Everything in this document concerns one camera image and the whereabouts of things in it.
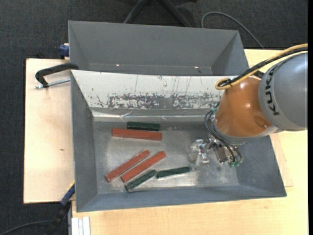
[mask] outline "chair leg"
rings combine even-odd
[[[183,25],[191,27],[191,24],[180,13],[180,11],[173,5],[171,0],[157,0],[162,6],[168,9]]]
[[[149,0],[138,0],[135,7],[129,13],[128,17],[125,19],[124,24],[131,24],[136,16],[141,12],[143,7],[149,2]]]

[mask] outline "gray bin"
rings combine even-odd
[[[236,75],[248,68],[237,31],[69,22],[69,42],[70,61],[81,70],[99,71],[95,76],[101,72]],[[236,168],[219,164],[215,154],[211,154],[210,162],[197,171],[161,181],[153,178],[134,192],[126,192],[118,178],[108,183],[104,176],[109,171],[146,148],[152,154],[166,152],[166,159],[153,167],[156,170],[188,165],[191,142],[207,137],[204,115],[198,109],[172,112],[175,117],[184,116],[184,120],[173,117],[161,121],[162,141],[112,138],[111,129],[126,128],[126,121],[132,121],[133,116],[112,109],[109,117],[107,112],[95,117],[95,109],[87,99],[88,86],[80,87],[76,78],[73,71],[71,101],[78,212],[286,196],[269,137],[240,146],[244,162]],[[146,117],[149,110],[139,109],[136,114]],[[154,111],[150,121],[163,114],[163,110]]]

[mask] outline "black cable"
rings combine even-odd
[[[212,11],[212,12],[208,12],[206,13],[202,18],[201,18],[201,28],[204,28],[203,26],[203,22],[204,22],[204,18],[208,15],[211,15],[211,14],[218,14],[218,15],[222,15],[222,16],[225,16],[225,17],[228,17],[230,18],[231,20],[235,21],[237,24],[239,24],[257,43],[258,45],[264,49],[263,45],[259,42],[259,40],[256,39],[256,37],[241,23],[239,22],[237,19],[233,18],[232,16],[226,14],[226,13],[223,13],[223,12],[218,12],[218,11]]]
[[[14,227],[14,228],[12,228],[12,229],[10,229],[10,230],[4,232],[4,233],[1,233],[0,235],[8,234],[8,233],[10,233],[10,232],[12,232],[12,231],[15,231],[15,230],[17,230],[17,229],[19,229],[19,228],[22,228],[22,227],[26,227],[26,226],[30,226],[30,225],[37,225],[37,224],[42,224],[42,223],[49,223],[49,222],[51,222],[51,220],[43,220],[43,221],[36,221],[36,222],[31,222],[31,223],[23,224],[23,225]]]
[[[235,154],[232,152],[231,148],[233,148],[233,150],[239,155],[239,157],[242,159],[242,155],[239,152],[239,150],[237,149],[237,147],[235,147],[234,145],[230,144],[228,141],[226,141],[222,136],[220,136],[216,131],[214,131],[213,129],[211,129],[211,127],[207,124],[207,122],[210,120],[211,116],[213,115],[213,110],[210,110],[204,117],[204,125],[207,128],[207,130],[209,131],[209,133],[215,137],[216,139],[220,140],[222,143],[224,143],[224,145],[226,146],[226,148],[228,149],[229,153],[231,154],[232,158],[233,158],[233,162],[236,161],[235,159]]]
[[[281,59],[281,58],[283,58],[283,57],[286,57],[286,56],[289,56],[289,55],[292,55],[292,54],[295,54],[295,53],[298,53],[298,52],[307,51],[307,50],[308,50],[307,47],[299,48],[299,49],[294,49],[294,50],[288,51],[288,52],[286,52],[286,53],[283,53],[283,54],[281,54],[281,55],[279,55],[279,56],[277,56],[277,57],[275,57],[275,58],[271,58],[271,59],[267,59],[267,60],[265,60],[265,61],[262,61],[261,63],[258,63],[258,64],[256,64],[255,66],[251,67],[250,69],[246,70],[246,71],[245,71],[244,73],[242,73],[241,75],[239,75],[239,76],[237,76],[237,77],[235,77],[235,78],[233,78],[233,79],[229,79],[229,80],[227,80],[227,81],[225,81],[225,82],[222,81],[221,83],[223,83],[223,84],[219,84],[218,86],[219,86],[219,87],[223,87],[223,86],[225,86],[225,85],[228,85],[228,84],[231,84],[231,83],[233,83],[233,82],[236,82],[237,80],[241,79],[242,77],[246,76],[247,74],[250,74],[250,73],[252,73],[253,71],[257,71],[258,69],[260,69],[261,67],[263,67],[263,66],[265,66],[265,65],[267,65],[267,64],[269,64],[269,63],[272,63],[272,62],[274,62],[274,61],[276,61],[276,60],[278,60],[278,59]]]
[[[224,145],[226,146],[226,148],[228,149],[228,151],[230,152],[231,156],[233,157],[233,162],[236,161],[235,159],[235,155],[234,153],[231,151],[231,149],[229,148],[230,144],[224,140],[216,131],[214,131],[213,129],[211,129],[209,127],[209,125],[207,124],[207,122],[210,120],[211,116],[213,115],[213,111],[210,110],[204,117],[204,124],[205,124],[205,127],[207,128],[207,130],[209,131],[209,133],[215,137],[216,139],[220,140],[222,143],[224,143]]]

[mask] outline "wooden board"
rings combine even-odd
[[[38,70],[65,60],[27,59],[25,82],[24,203],[60,201],[74,180],[70,83],[35,89]],[[69,77],[65,71],[47,81]]]

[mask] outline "cable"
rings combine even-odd
[[[241,23],[239,22],[237,19],[233,18],[232,16],[228,15],[228,14],[225,14],[223,12],[218,12],[218,11],[212,11],[212,12],[208,12],[206,13],[202,18],[201,18],[201,28],[204,28],[203,26],[203,22],[204,22],[204,18],[208,15],[211,15],[211,14],[218,14],[218,15],[222,15],[222,16],[225,16],[225,17],[228,17],[230,19],[232,19],[233,21],[235,21],[237,24],[239,24],[246,32],[249,33],[249,35],[258,43],[258,45],[264,49],[263,45],[259,42],[259,40],[256,39],[256,37]]]
[[[245,80],[247,77],[255,74],[260,68],[262,68],[263,66],[276,61],[278,59],[281,59],[283,57],[298,53],[298,52],[302,52],[302,51],[307,51],[308,50],[308,44],[302,44],[302,45],[297,45],[297,46],[293,46],[290,47],[274,56],[272,56],[271,58],[262,61],[261,63],[258,63],[257,65],[251,67],[250,69],[246,70],[244,73],[242,73],[241,75],[233,78],[233,79],[229,79],[228,77],[224,77],[222,79],[220,79],[219,81],[217,81],[217,83],[215,84],[215,88],[217,90],[225,90],[228,89],[238,83],[240,83],[241,81]]]
[[[8,234],[12,231],[15,231],[19,228],[22,228],[22,227],[26,227],[26,226],[30,226],[30,225],[37,225],[37,224],[42,224],[42,223],[48,223],[48,222],[51,222],[50,220],[43,220],[43,221],[36,221],[36,222],[31,222],[31,223],[27,223],[27,224],[23,224],[23,225],[20,225],[20,226],[17,226],[17,227],[14,227],[4,233],[1,233],[0,235],[5,235],[5,234]]]
[[[233,148],[233,150],[239,155],[240,157],[240,161],[243,158],[241,153],[238,151],[238,149],[233,146],[232,144],[230,144],[228,141],[226,141],[222,136],[220,136],[215,130],[211,129],[211,127],[207,124],[207,122],[210,120],[211,116],[213,115],[213,109],[211,109],[204,117],[204,125],[207,128],[207,130],[209,131],[209,133],[215,137],[216,139],[218,139],[219,141],[221,141],[222,143],[224,143],[224,145],[226,146],[226,148],[228,149],[229,153],[231,154],[232,158],[233,158],[233,162],[236,161],[235,159],[235,154],[232,152],[231,148]]]

